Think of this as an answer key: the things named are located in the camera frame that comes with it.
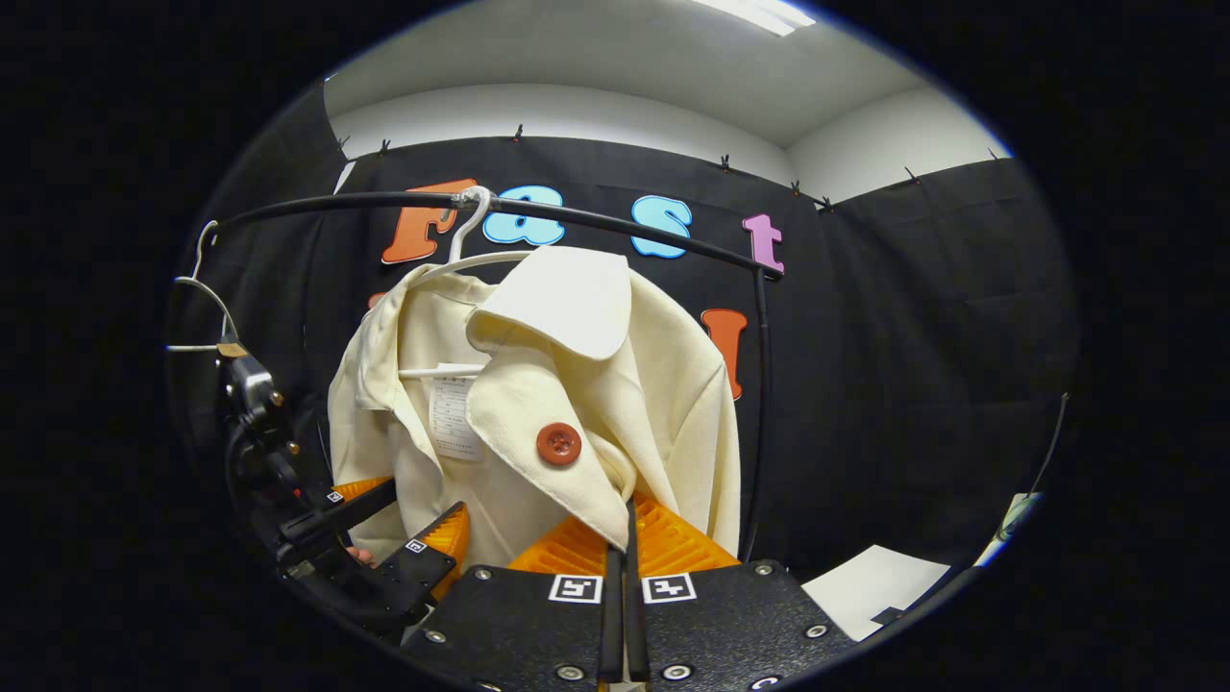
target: coat collar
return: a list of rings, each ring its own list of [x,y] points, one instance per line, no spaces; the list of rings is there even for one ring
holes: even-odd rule
[[[359,324],[355,403],[368,411],[396,412],[406,393],[397,376],[401,310],[418,275],[439,264],[421,264],[402,277]],[[444,274],[422,288],[461,293],[477,306],[466,318],[466,338],[494,354],[510,328],[523,327],[592,361],[615,355],[627,338],[631,285],[622,254],[544,245],[522,259],[498,285]]]

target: black metal plate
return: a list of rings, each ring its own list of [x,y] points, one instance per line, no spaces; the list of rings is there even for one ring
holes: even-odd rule
[[[772,572],[756,574],[759,565]],[[734,692],[768,677],[785,683],[855,644],[779,563],[758,560],[689,578],[695,599],[652,602],[688,596],[681,580],[668,580],[661,590],[651,583],[645,590],[654,692]],[[808,638],[814,626],[828,632]],[[683,680],[665,678],[663,672],[674,665],[691,672]],[[760,688],[771,690],[772,683]]]
[[[477,579],[478,569],[491,579]],[[405,650],[421,666],[504,692],[597,690],[601,605],[552,601],[555,586],[556,575],[476,565],[453,585]],[[444,634],[445,642],[429,640],[429,631]],[[563,680],[561,666],[579,667],[584,675]]]

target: screw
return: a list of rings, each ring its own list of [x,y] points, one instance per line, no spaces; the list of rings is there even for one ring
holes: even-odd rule
[[[662,671],[662,677],[667,680],[683,680],[691,675],[691,669],[683,665],[669,666],[667,670]]]

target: black backdrop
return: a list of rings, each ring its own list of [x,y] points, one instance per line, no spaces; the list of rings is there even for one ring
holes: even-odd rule
[[[279,159],[252,157],[266,166],[262,179],[280,181],[266,189],[264,203],[331,191],[343,161],[327,127],[319,90],[288,111],[285,124],[274,123],[266,141],[301,139],[296,149],[306,161],[295,165],[290,156],[285,170],[274,171],[269,166]],[[252,177],[247,168],[240,161],[234,178]],[[926,175],[818,213],[788,187],[716,162],[606,141],[491,136],[362,156],[339,192],[464,178],[497,193],[546,186],[565,205],[622,218],[647,194],[679,199],[691,210],[692,237],[749,256],[742,220],[770,216],[782,234],[775,256],[786,275],[768,286],[776,396],[759,461],[750,272],[695,253],[642,256],[627,236],[574,224],[565,224],[558,243],[627,256],[697,320],[713,307],[748,316],[736,406],[743,516],[760,463],[765,501],[755,554],[782,559],[801,578],[871,543],[969,564],[1042,461],[1075,363],[1077,327],[1055,227],[1011,159]],[[224,183],[210,213],[240,210],[228,189]],[[244,203],[260,199],[253,184],[235,189]],[[273,219],[225,231],[204,251],[202,279],[228,301],[242,340],[271,369],[300,420],[319,424],[320,433],[308,430],[308,438],[321,442],[311,450],[321,474],[325,398],[368,297],[448,253],[451,234],[433,231],[433,254],[381,262],[400,213]],[[196,232],[182,259],[186,273]],[[480,227],[467,236],[465,253],[508,247]],[[507,270],[497,264],[472,273],[496,281]],[[208,343],[219,326],[216,307],[188,288],[176,297],[172,310],[183,311],[172,311],[172,342]],[[170,360],[172,397],[188,403],[191,434],[208,445],[216,427],[213,356]]]

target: blue letter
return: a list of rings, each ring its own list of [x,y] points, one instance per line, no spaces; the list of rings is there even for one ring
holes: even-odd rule
[[[688,232],[688,224],[691,222],[691,209],[679,199],[668,199],[657,194],[641,197],[632,203],[632,220],[641,225],[691,237]],[[642,254],[656,254],[668,259],[679,257],[688,251],[683,247],[672,247],[670,245],[643,237],[633,237],[632,246]]]
[[[523,199],[539,204],[563,205],[563,195],[541,184],[523,184],[506,189],[504,199]],[[518,216],[514,214],[491,214],[482,224],[482,234],[492,242],[517,242],[524,240],[530,245],[550,245],[563,237],[563,226],[550,219]]]

